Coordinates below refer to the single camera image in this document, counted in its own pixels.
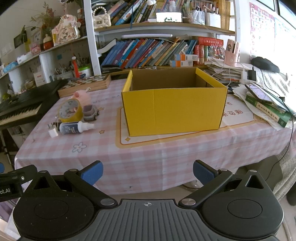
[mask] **piano keyboard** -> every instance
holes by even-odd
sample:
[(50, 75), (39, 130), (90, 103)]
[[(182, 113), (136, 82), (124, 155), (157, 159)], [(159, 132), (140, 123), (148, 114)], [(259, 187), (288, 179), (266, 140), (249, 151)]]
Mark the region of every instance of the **piano keyboard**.
[(22, 110), (19, 110), (15, 113), (12, 113), (10, 115), (7, 115), (5, 117), (0, 117), (0, 126), (5, 125), (7, 123), (18, 121), (21, 119), (24, 119), (26, 117), (30, 117), (33, 115), (36, 115), (40, 109), (42, 104), (32, 105), (30, 107), (24, 108)]

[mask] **pink checkered tablecloth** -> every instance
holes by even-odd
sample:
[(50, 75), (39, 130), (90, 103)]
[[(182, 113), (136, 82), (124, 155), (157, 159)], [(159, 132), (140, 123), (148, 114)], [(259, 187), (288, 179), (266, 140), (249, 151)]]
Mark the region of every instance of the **pink checkered tablecloth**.
[(100, 110), (95, 130), (50, 138), (47, 124), (55, 121), (67, 97), (60, 99), (20, 148), (15, 168), (34, 164), (39, 171), (59, 175), (100, 160), (104, 174), (95, 186), (103, 192), (150, 192), (194, 180), (196, 159), (216, 169), (235, 169), (277, 155), (289, 142), (291, 129), (275, 130), (232, 95), (219, 130), (129, 137), (121, 99), (124, 82), (115, 80), (108, 89), (91, 92)]

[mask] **gray ridged plate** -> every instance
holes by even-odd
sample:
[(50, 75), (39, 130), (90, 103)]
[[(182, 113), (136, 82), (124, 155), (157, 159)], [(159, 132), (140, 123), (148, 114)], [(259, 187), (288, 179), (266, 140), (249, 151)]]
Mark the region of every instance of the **gray ridged plate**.
[[(194, 210), (173, 200), (122, 200), (102, 210), (94, 222), (65, 241), (230, 241), (210, 230)], [(276, 241), (271, 236), (264, 241)]]

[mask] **roll of tape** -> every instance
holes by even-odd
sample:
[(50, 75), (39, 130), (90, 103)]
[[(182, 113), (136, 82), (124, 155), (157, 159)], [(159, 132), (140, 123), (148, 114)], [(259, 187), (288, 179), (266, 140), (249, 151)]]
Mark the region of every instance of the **roll of tape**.
[(83, 112), (79, 100), (66, 100), (59, 108), (58, 116), (62, 122), (81, 121)]

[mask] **pink piggy bank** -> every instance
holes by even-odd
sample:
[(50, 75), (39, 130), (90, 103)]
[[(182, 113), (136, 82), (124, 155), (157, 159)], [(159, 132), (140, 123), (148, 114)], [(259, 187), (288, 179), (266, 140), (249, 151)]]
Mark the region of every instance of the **pink piggy bank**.
[(77, 99), (80, 102), (80, 105), (86, 106), (86, 105), (90, 105), (91, 104), (91, 96), (88, 93), (88, 91), (91, 88), (87, 88), (86, 90), (78, 90), (76, 92), (74, 92), (74, 94), (71, 96), (70, 99)]

